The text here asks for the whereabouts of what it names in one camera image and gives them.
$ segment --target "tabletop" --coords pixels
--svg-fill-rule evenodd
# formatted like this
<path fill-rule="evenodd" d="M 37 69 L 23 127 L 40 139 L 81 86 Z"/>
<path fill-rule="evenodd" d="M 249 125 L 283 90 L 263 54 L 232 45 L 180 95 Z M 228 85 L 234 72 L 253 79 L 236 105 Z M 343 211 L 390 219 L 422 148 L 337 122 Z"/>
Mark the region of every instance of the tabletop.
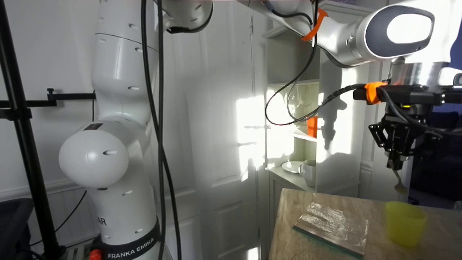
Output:
<path fill-rule="evenodd" d="M 311 202 L 341 210 L 347 218 L 370 221 L 365 260 L 462 259 L 462 223 L 453 210 L 421 207 L 428 214 L 424 236 L 417 247 L 407 248 L 387 237 L 384 202 L 283 189 L 270 260 L 358 259 L 292 228 Z"/>

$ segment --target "white wall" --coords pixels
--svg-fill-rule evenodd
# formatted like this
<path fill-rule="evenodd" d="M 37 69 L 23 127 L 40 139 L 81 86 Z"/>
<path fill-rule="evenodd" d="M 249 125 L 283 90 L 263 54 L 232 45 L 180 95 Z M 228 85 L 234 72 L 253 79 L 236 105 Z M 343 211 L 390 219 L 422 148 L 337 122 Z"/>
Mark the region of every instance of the white wall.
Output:
<path fill-rule="evenodd" d="M 91 87 L 92 32 L 97 0 L 6 0 L 16 56 L 27 99 L 46 99 L 52 87 L 87 93 Z M 0 80 L 0 99 L 6 100 Z M 46 183 L 65 180 L 58 164 L 62 143 L 91 121 L 91 101 L 67 101 L 59 107 L 32 108 L 32 128 Z M 12 122 L 0 120 L 0 193 L 27 188 Z"/>

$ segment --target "yellow cup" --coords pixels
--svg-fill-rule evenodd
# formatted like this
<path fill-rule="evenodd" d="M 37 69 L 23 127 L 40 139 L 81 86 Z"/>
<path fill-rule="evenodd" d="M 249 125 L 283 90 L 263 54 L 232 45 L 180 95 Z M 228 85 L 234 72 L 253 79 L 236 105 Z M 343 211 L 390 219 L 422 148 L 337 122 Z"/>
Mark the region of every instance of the yellow cup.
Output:
<path fill-rule="evenodd" d="M 395 243 L 415 247 L 422 239 L 427 214 L 421 208 L 404 202 L 385 203 L 388 237 Z"/>

